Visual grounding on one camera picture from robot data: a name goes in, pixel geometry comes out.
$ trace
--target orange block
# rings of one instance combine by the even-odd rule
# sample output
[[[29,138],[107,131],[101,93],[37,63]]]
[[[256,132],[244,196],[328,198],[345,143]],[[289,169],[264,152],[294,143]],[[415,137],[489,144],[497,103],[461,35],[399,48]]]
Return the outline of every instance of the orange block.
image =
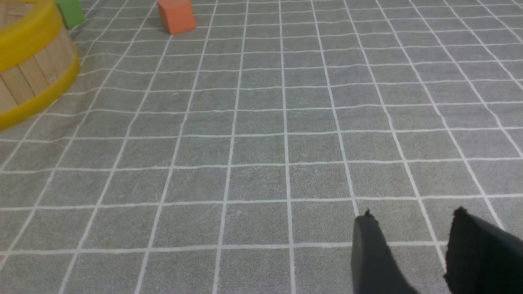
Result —
[[[162,24],[171,35],[196,27],[190,0],[157,0]]]

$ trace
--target green block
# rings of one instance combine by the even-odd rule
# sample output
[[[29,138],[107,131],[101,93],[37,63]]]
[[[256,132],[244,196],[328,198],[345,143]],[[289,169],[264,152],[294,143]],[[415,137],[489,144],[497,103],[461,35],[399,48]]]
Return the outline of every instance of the green block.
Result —
[[[55,2],[67,29],[71,29],[85,20],[84,12],[78,0],[55,0]]]

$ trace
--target wooden bucket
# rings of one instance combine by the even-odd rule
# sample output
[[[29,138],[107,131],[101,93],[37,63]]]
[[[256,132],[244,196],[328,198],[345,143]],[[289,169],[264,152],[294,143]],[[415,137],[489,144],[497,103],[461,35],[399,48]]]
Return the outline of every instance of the wooden bucket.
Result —
[[[0,130],[51,104],[78,72],[54,0],[0,0]]]

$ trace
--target fabric surface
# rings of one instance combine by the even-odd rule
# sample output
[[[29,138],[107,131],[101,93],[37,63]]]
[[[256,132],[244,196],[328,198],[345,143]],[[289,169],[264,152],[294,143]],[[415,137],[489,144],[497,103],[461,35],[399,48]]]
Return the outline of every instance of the fabric surface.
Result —
[[[370,209],[421,293],[452,212],[522,237],[523,0],[84,0],[0,132],[1,293],[351,293]]]

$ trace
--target floor mat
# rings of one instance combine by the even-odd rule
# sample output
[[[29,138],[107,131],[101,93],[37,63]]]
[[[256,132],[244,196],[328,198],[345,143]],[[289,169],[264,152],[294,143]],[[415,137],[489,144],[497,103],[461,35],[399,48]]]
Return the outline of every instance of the floor mat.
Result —
[[[445,293],[459,206],[523,237],[522,0],[84,0],[82,72],[0,132],[2,293],[351,293],[370,209]]]

